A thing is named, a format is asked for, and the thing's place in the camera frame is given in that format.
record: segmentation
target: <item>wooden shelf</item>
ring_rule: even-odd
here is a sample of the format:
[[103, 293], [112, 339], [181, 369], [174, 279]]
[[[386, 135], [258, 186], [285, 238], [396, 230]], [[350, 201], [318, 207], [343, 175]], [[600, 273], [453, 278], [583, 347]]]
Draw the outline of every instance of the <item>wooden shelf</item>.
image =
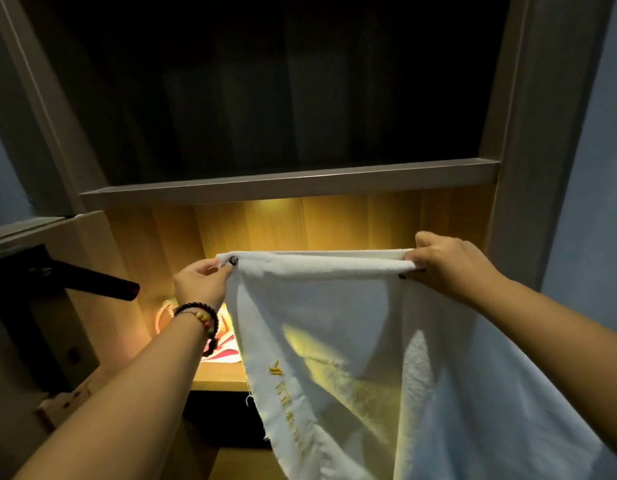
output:
[[286, 480], [271, 450], [220, 448], [208, 480]]
[[192, 380], [191, 390], [248, 392], [244, 365], [241, 362], [201, 362]]

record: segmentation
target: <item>bracelet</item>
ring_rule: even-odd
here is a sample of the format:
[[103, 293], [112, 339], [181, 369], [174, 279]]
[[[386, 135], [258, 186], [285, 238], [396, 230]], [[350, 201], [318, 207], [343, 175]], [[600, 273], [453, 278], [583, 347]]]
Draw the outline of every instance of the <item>bracelet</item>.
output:
[[[194, 310], [190, 310], [190, 308], [200, 308], [206, 312], [195, 312]], [[202, 353], [202, 357], [208, 357], [213, 354], [215, 348], [217, 347], [217, 339], [215, 338], [217, 334], [217, 329], [219, 328], [219, 320], [217, 319], [217, 313], [211, 306], [208, 306], [206, 303], [199, 303], [193, 301], [191, 303], [185, 303], [182, 306], [178, 306], [173, 312], [173, 318], [175, 318], [180, 313], [190, 313], [195, 315], [195, 318], [199, 320], [204, 326], [204, 330], [206, 330], [206, 335], [208, 336], [208, 350], [205, 350]]]

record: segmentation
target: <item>white towel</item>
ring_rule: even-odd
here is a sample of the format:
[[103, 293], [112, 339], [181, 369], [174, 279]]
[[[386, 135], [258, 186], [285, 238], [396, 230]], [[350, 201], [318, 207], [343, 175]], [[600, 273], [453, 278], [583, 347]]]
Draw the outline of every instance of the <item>white towel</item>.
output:
[[239, 257], [226, 305], [284, 473], [586, 478], [582, 420], [477, 313], [398, 279], [406, 252], [218, 256]]

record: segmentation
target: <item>wood wall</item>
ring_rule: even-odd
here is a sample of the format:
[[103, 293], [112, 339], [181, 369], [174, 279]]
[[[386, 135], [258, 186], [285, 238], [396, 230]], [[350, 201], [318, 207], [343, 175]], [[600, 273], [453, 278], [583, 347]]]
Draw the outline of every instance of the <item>wood wall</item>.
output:
[[410, 248], [419, 230], [484, 247], [495, 185], [106, 211], [146, 325], [172, 275], [229, 251]]

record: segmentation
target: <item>cabinet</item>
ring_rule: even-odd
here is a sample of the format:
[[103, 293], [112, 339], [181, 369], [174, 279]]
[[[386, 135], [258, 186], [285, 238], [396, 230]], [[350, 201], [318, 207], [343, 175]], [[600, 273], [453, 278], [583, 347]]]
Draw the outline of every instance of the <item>cabinet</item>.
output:
[[162, 1], [0, 0], [0, 137], [39, 214], [105, 212], [148, 334], [236, 249], [426, 228], [539, 287], [612, 0]]

